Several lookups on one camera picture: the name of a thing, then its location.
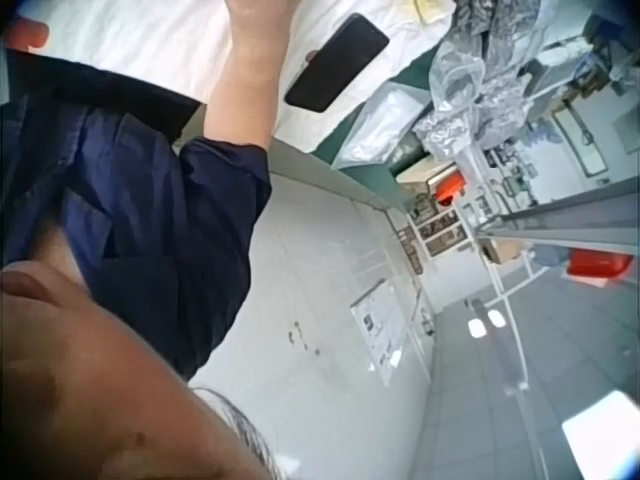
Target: plastic bag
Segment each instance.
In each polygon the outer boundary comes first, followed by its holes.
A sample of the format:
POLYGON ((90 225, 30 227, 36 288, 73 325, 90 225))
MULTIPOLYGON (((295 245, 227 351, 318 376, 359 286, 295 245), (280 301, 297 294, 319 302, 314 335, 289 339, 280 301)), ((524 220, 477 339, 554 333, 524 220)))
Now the plastic bag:
POLYGON ((523 79, 501 76, 483 86, 485 94, 477 104, 478 124, 482 128, 488 121, 522 106, 526 84, 523 79))
POLYGON ((384 83, 358 115, 331 168, 384 163, 429 103, 426 90, 384 83))
POLYGON ((541 0, 499 0, 491 30, 520 37, 531 33, 540 14, 541 0))
POLYGON ((473 143, 477 125, 477 113, 472 107, 451 116, 433 111, 413 131, 427 152, 438 160, 446 160, 454 159, 473 143))
POLYGON ((453 15, 456 27, 466 27, 472 19, 471 0, 456 0, 456 11, 453 15))
POLYGON ((471 33, 480 35, 491 28, 498 0, 471 0, 471 33))
POLYGON ((485 55, 486 78, 500 75, 509 68, 513 60, 515 45, 513 35, 499 35, 491 32, 485 55))
POLYGON ((433 104, 453 115, 473 105, 485 76, 480 37, 453 32, 440 46, 429 72, 433 104))
POLYGON ((486 151, 497 147, 517 134, 527 121, 530 106, 522 102, 499 117, 481 125, 476 135, 478 146, 486 151))

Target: black phone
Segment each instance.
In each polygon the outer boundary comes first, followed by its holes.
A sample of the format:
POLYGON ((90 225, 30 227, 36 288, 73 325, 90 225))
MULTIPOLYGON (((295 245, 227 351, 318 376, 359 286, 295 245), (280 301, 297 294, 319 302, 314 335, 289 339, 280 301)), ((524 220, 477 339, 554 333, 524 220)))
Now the black phone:
POLYGON ((322 113, 389 45, 389 37, 354 13, 314 55, 284 97, 294 107, 322 113))

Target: red container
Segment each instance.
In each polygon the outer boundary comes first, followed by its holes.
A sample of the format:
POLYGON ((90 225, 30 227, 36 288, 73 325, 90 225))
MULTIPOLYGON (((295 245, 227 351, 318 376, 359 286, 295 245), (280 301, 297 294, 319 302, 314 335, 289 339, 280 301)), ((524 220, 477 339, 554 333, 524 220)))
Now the red container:
POLYGON ((631 266, 633 258, 622 253, 572 249, 567 273, 576 277, 618 278, 631 266))

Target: light fixture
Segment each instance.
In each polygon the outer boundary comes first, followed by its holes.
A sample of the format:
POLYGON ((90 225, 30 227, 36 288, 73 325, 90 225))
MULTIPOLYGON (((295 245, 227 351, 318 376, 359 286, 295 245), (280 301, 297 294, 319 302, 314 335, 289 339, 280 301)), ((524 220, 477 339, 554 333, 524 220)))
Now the light fixture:
POLYGON ((493 323, 493 326, 496 328, 503 328, 507 326, 507 321, 498 310, 491 310, 489 312, 489 320, 491 320, 491 323, 493 323))
POLYGON ((473 338, 482 338, 487 334, 487 329, 479 318, 474 318, 469 320, 469 333, 473 338))
POLYGON ((393 368, 398 368, 401 358, 402 358, 402 350, 396 350, 391 354, 391 358, 389 359, 389 365, 391 365, 393 368))

